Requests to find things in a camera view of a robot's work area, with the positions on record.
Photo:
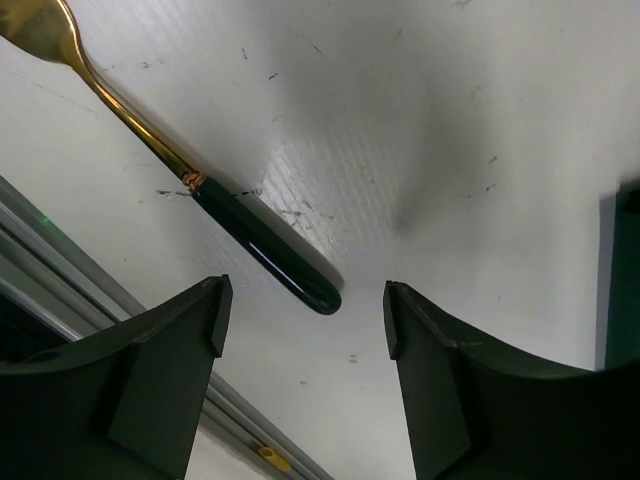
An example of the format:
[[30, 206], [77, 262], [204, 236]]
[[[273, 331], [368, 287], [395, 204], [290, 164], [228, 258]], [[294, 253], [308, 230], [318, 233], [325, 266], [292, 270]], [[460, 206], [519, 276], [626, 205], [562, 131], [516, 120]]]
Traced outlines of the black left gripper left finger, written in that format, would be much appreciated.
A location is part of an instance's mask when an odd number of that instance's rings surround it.
[[182, 479], [233, 290], [209, 277], [81, 340], [1, 366], [5, 479]]

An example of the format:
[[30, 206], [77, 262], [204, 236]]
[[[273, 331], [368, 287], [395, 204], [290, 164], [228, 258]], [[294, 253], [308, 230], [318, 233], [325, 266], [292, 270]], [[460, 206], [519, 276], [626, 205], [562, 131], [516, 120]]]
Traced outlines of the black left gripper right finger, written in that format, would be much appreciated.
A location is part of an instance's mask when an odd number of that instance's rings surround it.
[[635, 479], [639, 365], [588, 371], [489, 335], [390, 281], [384, 325], [420, 479]]

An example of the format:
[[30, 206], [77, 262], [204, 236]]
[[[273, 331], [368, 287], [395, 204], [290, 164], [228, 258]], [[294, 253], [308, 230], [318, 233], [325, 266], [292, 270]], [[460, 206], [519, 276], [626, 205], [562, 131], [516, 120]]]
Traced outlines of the gold fork black handle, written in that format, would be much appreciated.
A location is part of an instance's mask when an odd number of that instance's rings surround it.
[[180, 180], [193, 200], [297, 299], [321, 315], [340, 309], [341, 294], [323, 273], [237, 196], [203, 173], [168, 135], [109, 85], [86, 53], [67, 2], [3, 1], [1, 36], [35, 58], [73, 70]]

